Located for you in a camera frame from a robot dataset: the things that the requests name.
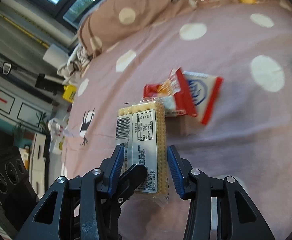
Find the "clear cracker packet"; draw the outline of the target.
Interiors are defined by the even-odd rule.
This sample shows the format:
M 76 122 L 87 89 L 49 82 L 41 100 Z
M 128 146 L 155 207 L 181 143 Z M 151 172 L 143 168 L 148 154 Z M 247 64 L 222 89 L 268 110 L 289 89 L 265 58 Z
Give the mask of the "clear cracker packet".
M 168 204 L 166 118 L 160 98 L 145 98 L 118 110 L 116 144 L 124 147 L 122 172 L 142 164 L 147 176 L 135 190 L 161 208 Z

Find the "red bubble-tea snack packet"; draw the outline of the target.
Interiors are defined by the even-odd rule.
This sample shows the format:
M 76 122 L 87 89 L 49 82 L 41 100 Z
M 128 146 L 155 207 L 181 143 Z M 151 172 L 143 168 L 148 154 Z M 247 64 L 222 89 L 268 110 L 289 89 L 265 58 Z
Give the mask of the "red bubble-tea snack packet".
M 182 68 L 173 69 L 162 84 L 146 84 L 143 98 L 160 98 L 167 117 L 198 116 Z

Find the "white red-edged snack packet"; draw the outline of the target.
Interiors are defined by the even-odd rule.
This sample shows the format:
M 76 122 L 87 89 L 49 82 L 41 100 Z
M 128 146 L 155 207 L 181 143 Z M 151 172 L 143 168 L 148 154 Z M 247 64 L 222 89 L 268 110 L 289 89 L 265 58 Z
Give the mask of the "white red-edged snack packet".
M 183 71 L 197 112 L 197 120 L 207 125 L 224 79 L 220 76 Z

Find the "yellow box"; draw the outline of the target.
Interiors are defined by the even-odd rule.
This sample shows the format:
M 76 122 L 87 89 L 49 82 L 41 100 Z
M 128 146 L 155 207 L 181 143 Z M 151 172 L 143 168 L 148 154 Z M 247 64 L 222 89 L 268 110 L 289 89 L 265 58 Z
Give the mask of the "yellow box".
M 69 103 L 73 103 L 76 92 L 77 88 L 74 85 L 65 85 L 62 98 Z

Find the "striped white cloth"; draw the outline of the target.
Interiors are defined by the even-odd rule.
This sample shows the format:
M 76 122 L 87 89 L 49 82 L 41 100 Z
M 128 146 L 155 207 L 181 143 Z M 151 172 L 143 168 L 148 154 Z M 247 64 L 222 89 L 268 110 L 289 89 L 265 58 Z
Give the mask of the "striped white cloth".
M 87 50 L 82 44 L 78 44 L 65 64 L 62 64 L 57 74 L 64 78 L 63 85 L 77 86 L 92 57 L 88 55 Z

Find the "pink polka-dot bed cover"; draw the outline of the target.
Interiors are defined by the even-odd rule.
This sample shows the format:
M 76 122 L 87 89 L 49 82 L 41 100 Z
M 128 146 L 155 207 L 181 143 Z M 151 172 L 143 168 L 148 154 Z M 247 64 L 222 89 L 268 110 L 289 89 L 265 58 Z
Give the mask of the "pink polka-dot bed cover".
M 292 1 L 103 0 L 78 29 L 81 72 L 62 172 L 109 157 L 118 111 L 181 69 L 196 116 L 164 119 L 164 142 L 210 177 L 233 176 L 275 239 L 292 239 Z

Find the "clear plastic water bottle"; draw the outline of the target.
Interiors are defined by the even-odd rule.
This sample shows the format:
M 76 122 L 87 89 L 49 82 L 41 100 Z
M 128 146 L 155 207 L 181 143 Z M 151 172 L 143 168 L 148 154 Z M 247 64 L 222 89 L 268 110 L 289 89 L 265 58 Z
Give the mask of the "clear plastic water bottle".
M 189 0 L 188 4 L 191 9 L 198 8 L 217 8 L 222 5 L 233 3 L 233 0 Z

